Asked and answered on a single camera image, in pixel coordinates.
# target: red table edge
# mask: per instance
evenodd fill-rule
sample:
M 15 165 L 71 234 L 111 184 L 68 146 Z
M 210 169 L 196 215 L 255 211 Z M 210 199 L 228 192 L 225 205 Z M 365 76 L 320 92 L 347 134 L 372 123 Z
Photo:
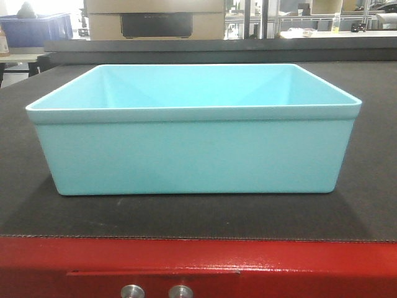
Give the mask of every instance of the red table edge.
M 397 243 L 0 237 L 0 271 L 289 272 L 397 277 Z

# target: cardboard box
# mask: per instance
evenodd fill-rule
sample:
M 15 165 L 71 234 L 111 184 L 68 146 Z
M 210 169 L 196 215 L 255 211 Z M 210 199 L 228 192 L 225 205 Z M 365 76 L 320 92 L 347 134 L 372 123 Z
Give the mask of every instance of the cardboard box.
M 223 39 L 225 35 L 225 14 L 193 14 L 193 31 L 188 38 L 180 37 L 138 37 L 126 38 L 122 34 L 120 14 L 90 14 L 91 40 L 183 40 Z
M 87 0 L 89 14 L 121 12 L 224 12 L 224 0 Z
M 311 14 L 335 14 L 342 11 L 343 0 L 313 0 Z
M 343 11 L 355 11 L 357 0 L 343 0 Z

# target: red metal frame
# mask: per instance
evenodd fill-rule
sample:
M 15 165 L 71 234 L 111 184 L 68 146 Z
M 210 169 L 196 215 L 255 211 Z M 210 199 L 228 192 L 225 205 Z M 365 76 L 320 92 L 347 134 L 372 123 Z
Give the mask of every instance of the red metal frame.
M 397 297 L 397 244 L 0 237 L 0 297 Z

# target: blue bin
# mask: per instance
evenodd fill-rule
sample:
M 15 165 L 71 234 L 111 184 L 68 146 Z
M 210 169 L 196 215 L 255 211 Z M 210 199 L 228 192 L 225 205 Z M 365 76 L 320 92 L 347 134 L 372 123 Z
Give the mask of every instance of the blue bin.
M 60 194 L 331 192 L 361 102 L 296 65 L 103 65 L 27 106 Z
M 73 38 L 70 14 L 39 15 L 37 19 L 4 16 L 0 17 L 0 25 L 11 48 L 43 47 L 46 40 Z

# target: bottle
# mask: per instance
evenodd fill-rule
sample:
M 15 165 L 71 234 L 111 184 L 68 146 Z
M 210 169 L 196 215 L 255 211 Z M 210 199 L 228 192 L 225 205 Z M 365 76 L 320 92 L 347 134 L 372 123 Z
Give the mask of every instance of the bottle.
M 332 19 L 332 33 L 338 33 L 339 32 L 339 26 L 341 25 L 341 13 L 337 12 L 335 13 L 334 18 Z
M 10 55 L 8 50 L 7 37 L 0 26 L 0 57 L 7 57 Z

